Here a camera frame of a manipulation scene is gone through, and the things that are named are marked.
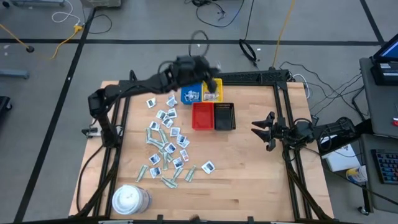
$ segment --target gray floor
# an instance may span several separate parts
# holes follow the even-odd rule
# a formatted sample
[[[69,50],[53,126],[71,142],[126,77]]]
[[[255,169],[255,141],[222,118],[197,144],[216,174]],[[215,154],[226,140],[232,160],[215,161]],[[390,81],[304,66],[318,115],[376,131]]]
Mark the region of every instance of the gray floor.
[[[81,4],[70,0],[74,14],[81,17]],[[240,0],[220,1],[227,11],[226,22],[233,17]],[[241,13],[227,28],[219,29],[204,25],[195,17],[195,7],[185,5],[183,0],[135,0],[124,1],[121,9],[98,11],[113,20],[113,28],[106,34],[88,36],[89,39],[189,39],[191,33],[203,29],[210,39],[236,40],[243,38],[249,16],[250,2],[246,1]],[[385,40],[394,36],[398,27],[392,21],[398,16],[394,10],[395,0],[366,0],[377,26]],[[248,39],[276,40],[290,0],[257,0],[249,27]],[[61,24],[51,21],[55,11],[69,11],[58,6],[35,4],[24,7],[0,7],[0,23],[15,34],[26,39],[65,39],[76,23],[69,18]],[[216,22],[216,9],[200,9],[200,15]],[[93,22],[91,31],[108,27],[104,18]],[[0,31],[0,39],[9,36]],[[339,40],[377,41],[359,0],[300,0],[296,2],[283,40]],[[55,60],[44,60],[43,55],[52,55],[55,44],[32,44],[40,54],[28,54],[21,45],[0,44],[0,68],[26,69],[28,80],[0,79],[0,95],[12,98],[14,108],[1,125],[0,142],[0,223],[12,222],[32,172],[42,141],[53,115],[66,74],[75,54],[77,44],[65,44]],[[272,63],[274,45],[255,45],[259,68],[266,70]],[[285,60],[302,63],[333,88],[339,87],[359,74],[361,57],[372,55],[379,47],[360,46],[294,46],[280,47],[277,67]],[[86,97],[95,91],[103,80],[127,79],[128,71],[134,69],[138,78],[146,78],[157,70],[164,60],[173,60],[177,55],[187,54],[187,45],[178,44],[86,44],[78,62],[67,99],[58,120],[49,152],[43,165],[25,221],[63,218],[68,215],[78,170],[80,168],[86,139],[80,129],[91,121]],[[221,64],[224,72],[255,70],[246,60],[237,45],[211,45],[207,55],[213,65]],[[284,65],[293,74],[302,74],[308,82],[322,85],[314,75],[300,67]],[[331,90],[322,85],[327,93]],[[362,86],[358,80],[347,91]],[[323,99],[321,90],[310,86],[310,107]],[[351,95],[345,96],[350,102]],[[312,114],[326,106],[329,100],[316,105]],[[358,97],[358,104],[366,112],[365,95]],[[360,122],[358,115],[341,99],[335,100],[319,114],[320,123],[335,121],[341,116]],[[375,211],[368,217],[360,215],[356,207],[363,204],[361,190],[326,173],[335,217],[347,222],[391,223],[398,215]]]

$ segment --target wooden table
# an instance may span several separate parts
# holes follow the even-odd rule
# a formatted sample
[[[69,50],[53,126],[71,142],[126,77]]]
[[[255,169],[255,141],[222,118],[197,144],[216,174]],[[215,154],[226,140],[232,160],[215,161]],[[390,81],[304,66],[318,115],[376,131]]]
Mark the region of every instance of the wooden table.
[[[117,82],[103,82],[102,87],[115,83]],[[289,83],[288,87],[294,118],[310,119],[303,85]],[[179,100],[180,92],[175,93],[178,99],[175,107],[178,118],[174,119],[174,126],[181,127],[182,134],[191,142],[187,147],[190,160],[185,163],[184,171],[177,179],[177,189],[167,188],[160,181],[160,177],[152,179],[148,171],[138,184],[135,182],[141,165],[150,166],[149,157],[158,152],[155,146],[145,143],[144,129],[152,120],[157,121],[155,115],[158,110],[169,108],[165,104],[169,95],[145,94],[131,98],[116,189],[123,184],[140,186],[150,192],[153,201],[150,208],[142,214],[122,216],[112,211],[111,218],[155,220],[158,214],[163,214],[165,220],[188,220],[190,216],[197,214],[205,220],[243,221],[248,216],[253,216],[255,221],[294,220],[285,163],[281,156],[282,144],[277,141],[277,147],[272,152],[267,152],[266,145],[250,131],[254,127],[252,121],[265,119],[270,111],[276,113],[272,87],[223,88],[224,102],[232,102],[235,107],[236,130],[233,131],[193,130],[191,106],[183,105]],[[280,95],[286,116],[282,92]],[[146,100],[152,97],[156,97],[157,104],[148,109]],[[162,124],[161,128],[170,133]],[[160,139],[156,132],[152,132],[152,137]],[[169,137],[169,141],[175,143],[176,140]],[[87,141],[82,165],[100,145],[100,138]],[[315,143],[308,147],[318,150]],[[172,154],[174,158],[179,155],[177,151]],[[80,206],[84,205],[98,186],[103,156],[104,149],[87,166],[81,182]],[[333,217],[319,156],[306,150],[301,151],[301,156],[308,191],[325,213]],[[208,160],[216,167],[210,175],[200,168]],[[198,169],[192,183],[188,183],[184,178],[192,165],[196,165]],[[162,175],[172,177],[174,165],[170,163],[170,167],[171,169],[162,171]],[[299,190],[297,192],[300,215],[304,217],[302,197]],[[107,196],[106,189],[100,214],[104,213]],[[76,193],[70,214],[76,213],[75,199]]]

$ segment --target laptop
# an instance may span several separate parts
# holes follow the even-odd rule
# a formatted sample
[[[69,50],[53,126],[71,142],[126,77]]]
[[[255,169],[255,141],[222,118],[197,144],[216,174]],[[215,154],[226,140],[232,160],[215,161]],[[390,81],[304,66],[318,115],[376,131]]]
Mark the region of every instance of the laptop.
[[[398,86],[398,34],[372,57],[371,69],[377,85]]]

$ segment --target blue bin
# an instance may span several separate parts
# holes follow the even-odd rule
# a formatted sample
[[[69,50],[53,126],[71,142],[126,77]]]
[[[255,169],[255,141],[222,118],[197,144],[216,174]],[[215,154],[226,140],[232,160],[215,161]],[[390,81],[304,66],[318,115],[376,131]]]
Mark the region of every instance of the blue bin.
[[[190,90],[199,93],[199,99],[198,100],[194,100],[194,101],[185,100],[185,94],[188,94],[188,92]],[[191,105],[192,103],[201,102],[201,83],[194,84],[194,85],[191,85],[191,86],[182,87],[181,88],[181,102],[183,104],[185,104],[185,105]]]

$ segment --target white cable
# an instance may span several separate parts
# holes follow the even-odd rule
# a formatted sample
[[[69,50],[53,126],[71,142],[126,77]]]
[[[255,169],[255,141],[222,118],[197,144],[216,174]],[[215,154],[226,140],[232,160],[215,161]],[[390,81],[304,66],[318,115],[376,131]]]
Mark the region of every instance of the white cable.
[[[78,22],[77,22],[76,25],[79,25],[79,24],[80,24],[80,18],[77,17],[77,16],[75,16],[75,15],[72,15],[72,12],[73,12],[72,3],[70,3],[70,1],[68,1],[68,0],[65,0],[65,1],[66,1],[67,3],[69,3],[69,5],[70,5],[70,12],[69,12],[69,13],[67,13],[67,12],[55,12],[54,14],[52,14],[51,19],[52,19],[54,22],[59,23],[59,22],[63,22],[63,21],[65,21],[65,20],[67,20],[67,19],[69,18],[69,16],[72,16],[72,17],[75,17],[76,19],[78,19]],[[56,20],[54,19],[54,16],[55,16],[56,14],[64,14],[64,15],[67,15],[67,16],[66,16],[64,19],[60,20],[60,21],[56,21]]]
[[[293,76],[293,78],[296,77],[296,76],[300,76],[304,80],[304,84],[307,86],[307,99],[309,99],[310,98],[310,87],[308,86],[308,83],[307,83],[306,79],[301,74],[295,74]]]

